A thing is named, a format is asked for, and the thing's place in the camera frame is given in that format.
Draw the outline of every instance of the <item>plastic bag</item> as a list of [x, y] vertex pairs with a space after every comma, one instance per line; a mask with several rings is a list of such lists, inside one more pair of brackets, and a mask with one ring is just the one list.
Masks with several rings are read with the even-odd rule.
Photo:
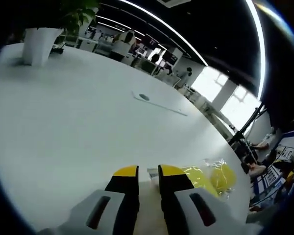
[[230, 192], [236, 184], [237, 177], [235, 172], [229, 167], [223, 159], [206, 159], [207, 172], [210, 182], [218, 194], [226, 194], [229, 197]]
[[204, 188], [215, 197], [218, 197], [217, 191], [211, 184], [209, 178], [204, 175], [202, 170], [196, 166], [184, 167], [182, 170], [185, 172], [195, 188]]
[[[204, 188], [215, 197], [229, 193], [236, 184], [235, 172], [226, 164], [223, 159], [204, 159], [198, 166], [181, 168], [188, 176], [195, 188]], [[147, 169], [152, 183], [159, 190], [158, 168]]]

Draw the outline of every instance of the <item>white planter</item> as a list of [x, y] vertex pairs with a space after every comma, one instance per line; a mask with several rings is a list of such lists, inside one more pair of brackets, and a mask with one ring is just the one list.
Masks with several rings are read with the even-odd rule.
[[58, 28], [28, 28], [24, 39], [23, 60], [26, 65], [43, 66], [55, 39], [62, 33]]

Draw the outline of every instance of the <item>window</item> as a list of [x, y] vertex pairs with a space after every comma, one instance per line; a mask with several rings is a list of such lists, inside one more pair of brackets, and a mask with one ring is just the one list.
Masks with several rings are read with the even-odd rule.
[[244, 87], [238, 86], [221, 109], [221, 113], [240, 130], [259, 105], [260, 102], [255, 96]]
[[205, 67], [192, 85], [207, 100], [212, 102], [221, 91], [228, 77], [212, 67]]

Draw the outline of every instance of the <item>led strip light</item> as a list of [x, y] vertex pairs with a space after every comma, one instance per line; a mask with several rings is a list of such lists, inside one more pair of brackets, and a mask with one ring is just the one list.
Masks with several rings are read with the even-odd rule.
[[108, 25], [108, 24], [106, 24], [106, 23], [101, 23], [101, 22], [98, 22], [98, 24], [102, 24], [102, 25], [104, 25], [104, 26], [108, 26], [108, 27], [110, 27], [110, 28], [113, 28], [113, 29], [116, 29], [116, 30], [118, 30], [118, 31], [121, 31], [121, 32], [124, 32], [124, 30], [122, 30], [122, 29], [119, 29], [119, 28], [115, 28], [115, 27], [113, 27], [113, 26], [111, 26], [111, 25]]
[[[109, 6], [109, 7], [112, 7], [112, 8], [115, 8], [115, 9], [119, 9], [119, 8], [117, 8], [117, 7], [114, 7], [114, 6], [111, 6], [111, 5], [108, 5], [108, 4], [105, 4], [105, 3], [101, 3], [101, 5], [105, 5], [105, 6]], [[121, 11], [123, 11], [123, 12], [125, 12], [126, 14], [129, 14], [129, 15], [131, 15], [131, 16], [133, 16], [133, 17], [135, 17], [135, 18], [137, 18], [137, 19], [139, 19], [139, 20], [141, 20], [142, 22], [144, 22], [144, 23], [146, 23], [146, 24], [148, 24], [148, 25], [150, 25], [151, 27], [153, 27], [154, 29], [156, 29], [156, 30], [158, 30], [160, 33], [162, 33], [163, 35], [165, 35], [167, 38], [169, 38], [174, 44], [176, 44], [178, 47], [179, 47], [179, 49], [180, 50], [182, 50], [186, 55], [184, 55], [184, 56], [186, 56], [186, 57], [188, 57], [188, 58], [191, 58], [191, 56], [189, 55], [189, 53], [187, 53], [176, 41], [174, 41], [172, 38], [170, 38], [167, 34], [165, 34], [164, 32], [162, 32], [161, 30], [159, 30], [158, 28], [156, 28], [155, 26], [153, 26], [152, 24], [149, 24], [149, 23], [147, 23], [145, 20], [143, 20], [142, 18], [139, 18], [138, 16], [135, 16], [135, 15], [133, 15], [132, 13], [130, 13], [130, 12], [127, 12], [127, 11], [124, 11], [123, 9], [119, 9], [119, 10], [121, 10]], [[167, 50], [164, 46], [162, 46], [162, 45], [160, 45], [159, 44], [159, 46], [161, 47], [161, 48], [163, 48], [164, 50]]]
[[[129, 28], [129, 29], [131, 29], [129, 26], [124, 25], [124, 24], [122, 24], [122, 23], [120, 23], [120, 22], [114, 21], [114, 20], [112, 20], [112, 19], [105, 18], [105, 17], [103, 17], [103, 16], [96, 16], [96, 17], [99, 17], [99, 18], [102, 18], [102, 19], [105, 19], [105, 20], [108, 20], [108, 21], [114, 22], [114, 23], [116, 23], [116, 24], [122, 25], [122, 26], [125, 27], [125, 28]], [[135, 30], [135, 32], [139, 33], [139, 34], [142, 35], [142, 36], [145, 36], [145, 34], [139, 32], [139, 31], [137, 31], [137, 30]]]
[[256, 30], [258, 34], [258, 40], [259, 40], [259, 47], [260, 47], [260, 83], [259, 83], [259, 89], [258, 89], [258, 94], [257, 94], [257, 99], [260, 100], [263, 88], [264, 88], [264, 83], [265, 83], [265, 77], [266, 77], [266, 52], [265, 52], [265, 39], [264, 39], [264, 34], [263, 30], [261, 28], [261, 23], [259, 16], [257, 14], [256, 8], [254, 6], [254, 3], [252, 0], [245, 0], [249, 10], [253, 16], [255, 25], [256, 25]]
[[147, 36], [149, 36], [150, 38], [152, 38], [153, 40], [155, 40], [157, 43], [158, 43], [158, 45], [159, 45], [159, 47], [161, 47], [163, 50], [167, 50], [163, 45], [161, 45], [156, 39], [154, 39], [153, 37], [151, 37], [149, 34], [146, 34]]
[[202, 62], [205, 64], [205, 66], [208, 66], [207, 62], [204, 60], [204, 58], [198, 53], [198, 51], [181, 35], [179, 34], [174, 28], [172, 28], [170, 25], [168, 25], [166, 22], [164, 22], [162, 19], [160, 19], [159, 17], [157, 17], [156, 15], [152, 14], [151, 12], [147, 11], [146, 9], [135, 5], [127, 0], [119, 0], [121, 2], [124, 2], [126, 4], [129, 4], [143, 12], [145, 12], [146, 14], [148, 14], [149, 16], [153, 17], [155, 20], [159, 21], [160, 23], [162, 23], [165, 27], [167, 27], [169, 30], [171, 30], [173, 33], [175, 33], [183, 42], [185, 42], [186, 45], [188, 45], [190, 47], [190, 49], [192, 49], [192, 51], [202, 60]]

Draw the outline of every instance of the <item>black ceiling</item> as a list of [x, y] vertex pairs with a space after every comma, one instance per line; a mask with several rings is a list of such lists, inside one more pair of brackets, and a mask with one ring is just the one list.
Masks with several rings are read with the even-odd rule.
[[[208, 65], [224, 73], [229, 71], [228, 74], [233, 81], [242, 84], [257, 95], [260, 82], [259, 41], [255, 23], [245, 0], [192, 0], [173, 8], [166, 8], [157, 0], [131, 0], [131, 2], [164, 20], [204, 57]], [[275, 5], [285, 6], [281, 2], [283, 0], [274, 0]], [[280, 9], [286, 13], [284, 15], [294, 15], [290, 13], [289, 8], [285, 10], [280, 7]], [[290, 107], [289, 103], [286, 103], [288, 98], [279, 97], [279, 94], [290, 93], [288, 96], [294, 100], [293, 46], [268, 15], [259, 9], [257, 12], [266, 45], [267, 72], [262, 100], [269, 110], [274, 110], [271, 113], [276, 113], [281, 106], [288, 106], [290, 116], [293, 117], [294, 105]], [[184, 55], [203, 64], [190, 47], [171, 30], [129, 4], [120, 0], [105, 0], [98, 15], [125, 24], [144, 34], [147, 33], [164, 46], [178, 44], [184, 50]], [[100, 18], [98, 21], [112, 24]]]

